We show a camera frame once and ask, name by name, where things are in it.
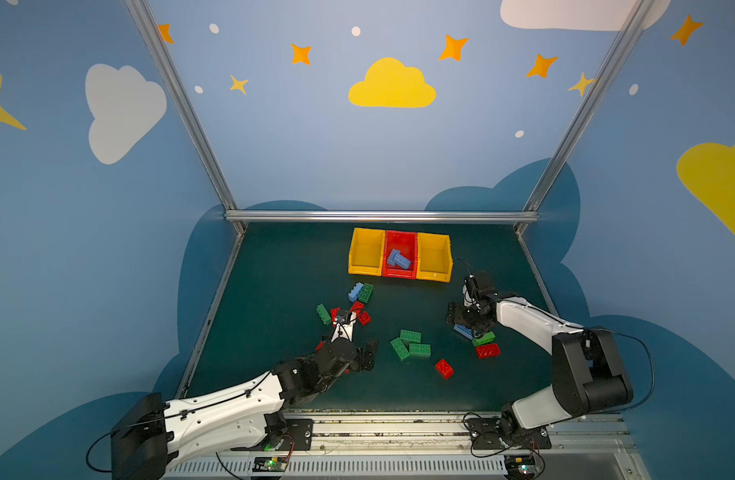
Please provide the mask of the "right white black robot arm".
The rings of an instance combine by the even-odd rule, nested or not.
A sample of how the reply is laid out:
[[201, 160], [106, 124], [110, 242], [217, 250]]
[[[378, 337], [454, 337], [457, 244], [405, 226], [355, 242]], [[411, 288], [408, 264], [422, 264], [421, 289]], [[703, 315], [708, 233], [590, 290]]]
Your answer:
[[449, 304], [447, 322], [479, 340], [499, 324], [551, 356], [551, 385], [501, 409], [501, 429], [523, 432], [633, 401], [633, 386], [615, 334], [563, 320], [525, 298], [499, 293], [484, 271], [463, 281], [463, 301]]

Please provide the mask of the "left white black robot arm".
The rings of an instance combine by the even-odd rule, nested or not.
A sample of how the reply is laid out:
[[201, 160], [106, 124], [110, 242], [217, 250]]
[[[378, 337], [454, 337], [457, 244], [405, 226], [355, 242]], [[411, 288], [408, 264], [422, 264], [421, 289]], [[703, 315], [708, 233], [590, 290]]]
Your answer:
[[186, 399], [144, 396], [109, 434], [112, 478], [159, 479], [167, 467], [191, 458], [281, 441], [287, 432], [283, 410], [315, 400], [347, 371], [373, 369], [377, 342], [353, 342], [365, 316], [362, 310], [337, 313], [319, 350], [283, 360], [247, 382]]

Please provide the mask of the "large light blue brick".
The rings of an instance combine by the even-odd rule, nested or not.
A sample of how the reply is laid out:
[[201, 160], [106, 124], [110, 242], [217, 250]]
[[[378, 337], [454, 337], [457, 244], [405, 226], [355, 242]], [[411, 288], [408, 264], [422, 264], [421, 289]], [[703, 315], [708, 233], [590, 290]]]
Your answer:
[[455, 324], [455, 326], [453, 326], [453, 330], [461, 334], [464, 338], [467, 338], [467, 340], [469, 341], [473, 341], [473, 338], [475, 338], [475, 336], [473, 335], [473, 330], [463, 325]]

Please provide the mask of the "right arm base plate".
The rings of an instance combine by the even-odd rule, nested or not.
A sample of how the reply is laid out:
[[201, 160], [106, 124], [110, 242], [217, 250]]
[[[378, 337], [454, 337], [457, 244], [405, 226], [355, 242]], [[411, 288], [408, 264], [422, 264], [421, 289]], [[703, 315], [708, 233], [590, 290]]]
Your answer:
[[471, 434], [474, 450], [551, 449], [549, 434], [543, 427], [525, 430], [511, 420], [479, 416], [465, 418], [463, 425]]

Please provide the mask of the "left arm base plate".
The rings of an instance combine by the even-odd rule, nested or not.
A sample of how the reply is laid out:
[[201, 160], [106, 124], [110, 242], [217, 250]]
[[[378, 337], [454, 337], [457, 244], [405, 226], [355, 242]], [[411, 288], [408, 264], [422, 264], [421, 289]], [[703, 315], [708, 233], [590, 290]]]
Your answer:
[[314, 422], [310, 418], [273, 421], [263, 429], [261, 440], [250, 447], [233, 447], [231, 451], [309, 451], [313, 440]]

